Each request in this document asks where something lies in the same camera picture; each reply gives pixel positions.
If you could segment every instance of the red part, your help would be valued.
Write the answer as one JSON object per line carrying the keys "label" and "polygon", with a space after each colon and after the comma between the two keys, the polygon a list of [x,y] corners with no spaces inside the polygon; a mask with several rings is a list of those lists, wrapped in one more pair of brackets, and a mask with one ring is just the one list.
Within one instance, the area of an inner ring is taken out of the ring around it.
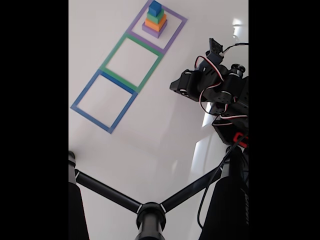
{"label": "red part", "polygon": [[[244,134],[242,132],[237,132],[235,135],[234,135],[234,138],[233,138],[233,141],[236,143],[238,141],[238,139],[243,136]],[[247,148],[248,147],[248,144],[244,143],[244,142],[239,142],[239,145],[243,148]]]}

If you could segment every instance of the tape square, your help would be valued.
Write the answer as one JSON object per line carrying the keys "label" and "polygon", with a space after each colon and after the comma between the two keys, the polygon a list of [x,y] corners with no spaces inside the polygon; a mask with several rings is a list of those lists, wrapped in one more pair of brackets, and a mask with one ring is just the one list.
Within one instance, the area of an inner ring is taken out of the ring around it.
{"label": "tape square", "polygon": [[125,33],[99,69],[139,93],[162,58],[162,53]]}
{"label": "tape square", "polygon": [[132,89],[98,70],[71,109],[111,134],[136,96]]}
{"label": "tape square", "polygon": [[166,14],[167,26],[159,38],[153,37],[141,28],[147,18],[148,7],[152,1],[147,1],[126,32],[160,53],[165,54],[186,24],[187,19],[166,6],[162,6]]}

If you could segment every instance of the orange block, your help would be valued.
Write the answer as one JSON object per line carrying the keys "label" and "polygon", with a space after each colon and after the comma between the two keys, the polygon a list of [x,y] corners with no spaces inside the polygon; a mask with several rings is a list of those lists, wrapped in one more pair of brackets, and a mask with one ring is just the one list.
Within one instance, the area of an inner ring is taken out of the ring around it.
{"label": "orange block", "polygon": [[160,30],[161,30],[162,26],[165,24],[166,20],[167,20],[167,15],[164,14],[158,24],[154,23],[153,21],[150,21],[148,18],[145,19],[144,24],[146,26],[148,26],[149,28],[151,28],[157,32],[160,32]]}

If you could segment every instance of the stacked blocks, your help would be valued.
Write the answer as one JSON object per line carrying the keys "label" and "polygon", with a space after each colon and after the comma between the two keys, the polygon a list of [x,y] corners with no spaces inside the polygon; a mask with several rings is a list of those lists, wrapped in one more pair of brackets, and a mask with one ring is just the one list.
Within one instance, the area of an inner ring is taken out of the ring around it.
{"label": "stacked blocks", "polygon": [[158,39],[166,28],[167,22],[167,15],[162,5],[153,1],[149,6],[145,22],[142,24],[142,30]]}

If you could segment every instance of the blue tape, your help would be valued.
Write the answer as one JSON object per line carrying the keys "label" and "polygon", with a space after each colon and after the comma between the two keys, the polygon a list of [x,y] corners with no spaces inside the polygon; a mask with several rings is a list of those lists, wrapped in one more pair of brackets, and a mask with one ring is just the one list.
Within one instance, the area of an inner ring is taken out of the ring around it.
{"label": "blue tape", "polygon": [[127,112],[127,110],[129,109],[130,105],[133,103],[133,101],[136,99],[136,97],[138,96],[137,92],[134,92],[132,94],[132,97],[129,99],[129,101],[126,103],[126,105],[124,106],[124,108],[122,109],[122,111],[120,112],[119,116],[115,119],[114,123],[112,124],[112,126],[110,127],[110,133],[112,133],[114,131],[114,129],[116,128],[116,126],[118,125],[118,123],[120,122],[120,120],[122,119],[122,117],[125,115],[125,113]]}
{"label": "blue tape", "polygon": [[[122,88],[125,91],[127,91],[128,93],[132,94],[131,98],[126,103],[126,105],[124,106],[124,108],[122,109],[120,114],[117,116],[117,118],[115,119],[115,121],[113,122],[111,127],[104,125],[102,122],[100,122],[99,120],[95,119],[93,116],[89,115],[88,113],[84,112],[83,110],[81,110],[80,108],[77,107],[78,104],[80,103],[80,101],[82,100],[82,98],[86,95],[86,93],[88,92],[88,90],[90,89],[90,87],[92,86],[92,84],[95,82],[95,80],[97,79],[97,77],[99,75],[105,77],[107,80],[110,80],[114,84],[118,85],[120,88]],[[100,128],[106,130],[108,133],[111,134],[115,130],[116,126],[118,125],[120,120],[123,118],[123,116],[125,115],[127,110],[129,109],[130,105],[136,99],[137,95],[138,95],[137,92],[135,92],[134,90],[132,90],[128,86],[124,85],[122,82],[118,81],[114,77],[110,76],[109,74],[107,74],[101,70],[97,70],[95,72],[95,74],[92,76],[92,78],[90,79],[90,81],[87,83],[85,88],[82,90],[80,95],[76,98],[74,103],[71,105],[71,109],[76,111],[78,114],[82,115],[83,117],[85,117],[86,119],[91,121],[92,123],[96,124],[97,126],[99,126]]]}

